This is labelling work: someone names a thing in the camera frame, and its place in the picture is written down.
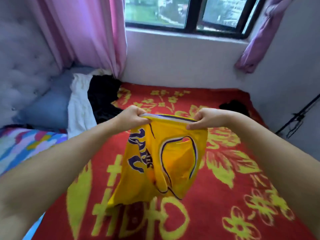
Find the colorful blanket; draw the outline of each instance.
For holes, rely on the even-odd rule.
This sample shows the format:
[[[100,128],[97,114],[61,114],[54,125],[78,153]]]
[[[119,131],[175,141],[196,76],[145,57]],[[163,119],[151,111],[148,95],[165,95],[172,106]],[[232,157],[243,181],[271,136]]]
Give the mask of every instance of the colorful blanket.
[[[67,135],[60,133],[36,129],[0,129],[0,175],[31,156],[66,140]],[[23,240],[32,238],[42,217],[31,227]]]
[[[249,94],[123,84],[114,105],[194,117],[203,107],[239,100],[263,123]],[[186,197],[107,209],[119,182],[129,132],[112,137],[46,212],[34,240],[314,239],[234,133],[211,128],[200,170]]]

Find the forearm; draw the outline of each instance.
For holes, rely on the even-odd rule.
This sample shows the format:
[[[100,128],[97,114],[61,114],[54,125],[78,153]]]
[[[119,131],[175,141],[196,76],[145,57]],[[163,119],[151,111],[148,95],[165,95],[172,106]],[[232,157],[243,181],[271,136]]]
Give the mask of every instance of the forearm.
[[[320,163],[242,114],[232,114],[227,127],[252,151],[281,196],[318,237]]]
[[[116,134],[114,120],[55,145],[0,178],[0,204],[35,221],[69,187],[83,167]]]

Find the black window frame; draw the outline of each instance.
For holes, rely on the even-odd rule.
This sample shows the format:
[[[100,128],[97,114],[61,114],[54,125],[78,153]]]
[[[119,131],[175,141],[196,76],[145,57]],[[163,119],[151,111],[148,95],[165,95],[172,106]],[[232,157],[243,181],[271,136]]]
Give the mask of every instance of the black window frame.
[[[250,23],[248,24],[245,33],[243,33],[243,30],[247,24],[248,18],[256,2],[257,0],[246,1],[246,4],[243,8],[243,11],[241,13],[241,16],[239,18],[236,28],[203,21],[202,18],[205,12],[207,0],[189,0],[188,12],[186,16],[186,25],[184,28],[177,28],[174,26],[167,26],[167,25],[152,25],[152,24],[128,22],[128,21],[126,21],[125,24],[126,24],[126,27],[130,27],[130,28],[141,28],[141,29],[176,32],[176,33],[185,33],[185,34],[217,36],[217,37],[226,37],[226,38],[233,38],[233,39],[247,39],[250,33],[252,32],[252,29],[257,19],[259,18],[259,15],[263,9],[263,6],[266,0],[259,0],[258,5],[250,20]],[[218,29],[218,31],[198,30],[197,25],[199,24]]]

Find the blue pillow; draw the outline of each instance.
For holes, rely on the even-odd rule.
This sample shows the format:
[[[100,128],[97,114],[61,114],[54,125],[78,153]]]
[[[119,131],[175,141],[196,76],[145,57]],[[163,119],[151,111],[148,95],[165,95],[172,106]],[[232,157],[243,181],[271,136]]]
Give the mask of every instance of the blue pillow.
[[[16,124],[29,124],[48,129],[68,128],[68,104],[73,73],[89,74],[94,68],[72,67],[52,78],[48,92],[32,104],[19,111],[13,118]]]

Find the upholstered headboard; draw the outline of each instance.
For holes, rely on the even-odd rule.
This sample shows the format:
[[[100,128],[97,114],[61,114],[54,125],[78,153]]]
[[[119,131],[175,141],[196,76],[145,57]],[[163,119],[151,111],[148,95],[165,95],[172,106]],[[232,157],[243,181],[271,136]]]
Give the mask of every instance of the upholstered headboard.
[[[25,0],[0,0],[0,127],[44,94],[59,74]]]

